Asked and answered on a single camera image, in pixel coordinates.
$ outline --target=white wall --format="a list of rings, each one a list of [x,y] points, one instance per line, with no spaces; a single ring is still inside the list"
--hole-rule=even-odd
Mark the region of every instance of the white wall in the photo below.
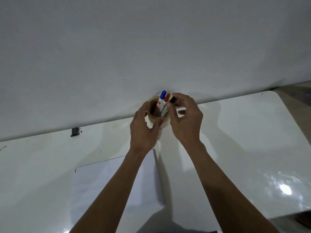
[[[1,0],[0,140],[311,79],[311,0]]]

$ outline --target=finger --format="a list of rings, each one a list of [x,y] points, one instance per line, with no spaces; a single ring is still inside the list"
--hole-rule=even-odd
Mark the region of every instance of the finger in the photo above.
[[[168,109],[169,114],[171,116],[171,121],[177,121],[178,115],[177,115],[175,106],[173,106],[172,103],[170,103],[170,102],[167,102],[166,106],[167,106],[167,109]]]
[[[165,120],[164,116],[158,117],[153,124],[152,130],[158,131],[164,120]]]
[[[149,107],[149,101],[146,101],[139,109],[138,109],[138,118],[144,118],[147,108]]]
[[[178,113],[181,115],[185,115],[187,112],[186,112],[186,110],[179,110]]]
[[[194,99],[188,95],[182,94],[182,93],[173,93],[173,96],[176,97],[182,106],[188,108],[197,107],[196,102]]]
[[[138,114],[138,111],[135,112],[133,120],[137,118],[137,114]]]

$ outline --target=right hand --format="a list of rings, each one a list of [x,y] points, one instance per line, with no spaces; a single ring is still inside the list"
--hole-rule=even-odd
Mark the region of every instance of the right hand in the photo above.
[[[181,93],[173,93],[173,96],[177,98],[176,103],[166,103],[171,116],[173,133],[183,146],[197,144],[200,142],[203,113],[190,96]],[[183,117],[178,117],[175,106],[184,106],[186,108],[178,111],[179,114],[184,115]]]

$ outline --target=glossy surface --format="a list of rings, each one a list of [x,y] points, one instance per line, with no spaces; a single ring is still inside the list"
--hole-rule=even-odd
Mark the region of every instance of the glossy surface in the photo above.
[[[276,93],[199,107],[204,114],[201,140],[209,154],[266,217],[310,209],[311,147]],[[131,120],[82,127],[76,137],[65,130],[0,143],[0,231],[68,232],[75,168],[125,155]],[[155,150],[166,205],[159,212],[123,215],[118,232],[141,227],[219,229],[193,164],[170,125],[161,131]]]

